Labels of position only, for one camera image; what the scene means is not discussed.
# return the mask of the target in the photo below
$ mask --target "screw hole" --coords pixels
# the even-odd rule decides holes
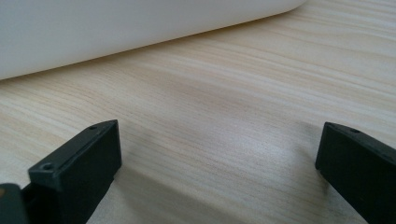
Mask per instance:
[[[356,129],[350,129],[351,132],[353,133],[360,133],[360,131],[356,130]]]
[[[54,168],[54,165],[50,162],[41,165],[41,169],[43,169],[43,170],[52,170],[53,168]]]

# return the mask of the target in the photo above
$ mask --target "edge of white object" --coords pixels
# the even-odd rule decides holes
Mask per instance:
[[[0,6],[0,79],[273,16],[304,1],[6,1]]]

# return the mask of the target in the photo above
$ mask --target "white plastic device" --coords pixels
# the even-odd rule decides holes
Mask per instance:
[[[0,79],[257,20],[304,1],[3,1]]]

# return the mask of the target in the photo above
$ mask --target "black plastic piece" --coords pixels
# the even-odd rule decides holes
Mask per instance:
[[[396,150],[326,122],[316,168],[369,223],[396,223]]]
[[[120,167],[117,121],[95,124],[32,166],[22,191],[0,185],[0,223],[86,223]]]

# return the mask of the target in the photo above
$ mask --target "light wood surface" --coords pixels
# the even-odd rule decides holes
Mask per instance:
[[[289,13],[0,81],[0,180],[118,119],[89,223],[365,223],[320,176],[322,125],[396,147],[396,2]]]

